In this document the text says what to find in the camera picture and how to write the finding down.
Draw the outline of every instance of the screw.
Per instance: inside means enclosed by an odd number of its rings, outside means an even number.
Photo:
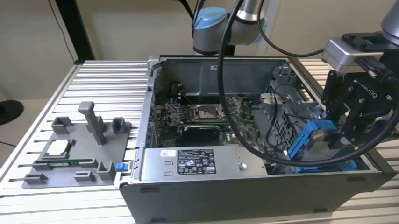
[[[376,78],[376,77],[377,77],[377,74],[376,74],[376,72],[374,72],[374,71],[369,71],[369,75],[370,75],[373,78]]]

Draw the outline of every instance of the beige wall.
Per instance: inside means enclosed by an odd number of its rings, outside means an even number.
[[[71,69],[47,0],[0,0],[0,99],[49,98]]]
[[[278,6],[269,35],[285,50],[302,54],[324,48],[334,36],[381,30],[396,0],[270,0]],[[282,55],[266,46],[266,55]]]
[[[272,39],[297,53],[321,48],[330,36],[380,29],[393,2],[281,0]],[[234,3],[209,0],[206,6],[231,9]],[[149,55],[193,53],[191,21],[179,2],[78,0],[78,4],[98,59],[146,60]],[[0,99],[49,98],[73,65],[49,2],[3,0],[0,18]],[[257,46],[239,46],[237,53],[256,55]]]
[[[194,9],[195,0],[189,0]],[[237,0],[209,0],[206,7],[231,9]],[[98,58],[145,60],[150,55],[193,54],[191,19],[173,0],[79,0]],[[238,48],[256,54],[257,47]]]

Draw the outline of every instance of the warning label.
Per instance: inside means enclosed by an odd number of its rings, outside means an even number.
[[[215,174],[214,149],[178,150],[178,173],[181,175]]]

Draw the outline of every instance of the black chair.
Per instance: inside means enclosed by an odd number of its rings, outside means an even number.
[[[25,112],[25,105],[17,100],[0,102],[0,125],[14,121]]]

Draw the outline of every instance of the white label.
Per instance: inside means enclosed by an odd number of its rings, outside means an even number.
[[[162,157],[177,157],[177,150],[162,150]]]

